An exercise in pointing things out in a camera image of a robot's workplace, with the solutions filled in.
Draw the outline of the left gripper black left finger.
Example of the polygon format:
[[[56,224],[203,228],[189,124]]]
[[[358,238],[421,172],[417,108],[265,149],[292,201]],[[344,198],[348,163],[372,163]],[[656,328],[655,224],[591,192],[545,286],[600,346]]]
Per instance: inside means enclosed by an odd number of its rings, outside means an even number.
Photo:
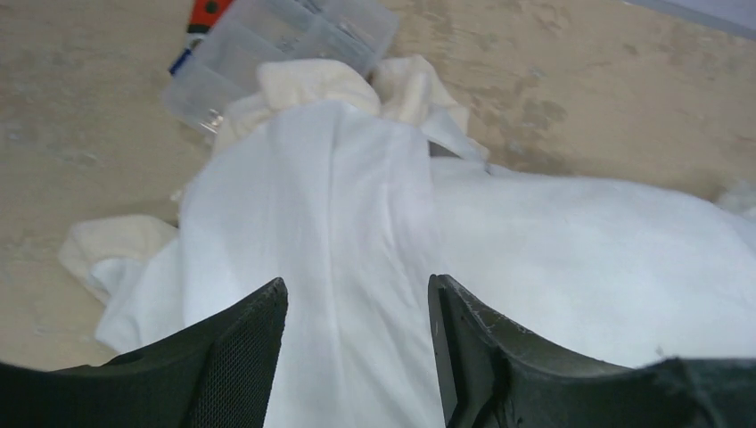
[[[102,366],[1,365],[3,427],[261,427],[288,293],[276,278],[232,307]]]

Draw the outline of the white pillow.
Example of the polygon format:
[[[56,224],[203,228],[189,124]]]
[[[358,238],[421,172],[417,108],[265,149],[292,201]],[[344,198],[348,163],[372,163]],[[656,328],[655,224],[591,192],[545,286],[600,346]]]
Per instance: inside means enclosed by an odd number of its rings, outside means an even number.
[[[755,354],[755,224],[686,193],[431,161],[446,271],[614,365]]]

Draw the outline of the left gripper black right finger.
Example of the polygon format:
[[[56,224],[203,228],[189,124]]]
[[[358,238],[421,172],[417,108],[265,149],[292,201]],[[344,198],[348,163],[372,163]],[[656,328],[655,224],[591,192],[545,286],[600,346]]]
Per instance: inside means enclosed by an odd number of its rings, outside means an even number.
[[[751,359],[668,358],[628,369],[567,350],[452,276],[428,285],[449,427],[752,427]]]

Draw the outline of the grey pillow with cream ruffle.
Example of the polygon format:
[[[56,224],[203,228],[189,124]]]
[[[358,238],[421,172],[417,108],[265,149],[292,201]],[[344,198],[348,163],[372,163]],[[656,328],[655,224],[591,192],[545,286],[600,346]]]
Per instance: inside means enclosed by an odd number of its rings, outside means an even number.
[[[267,427],[441,427],[428,281],[441,269],[430,147],[483,167],[469,111],[422,56],[371,80],[334,60],[269,62],[230,104],[177,226],[72,226],[59,261],[105,306],[98,341],[154,343],[282,278],[288,310]]]

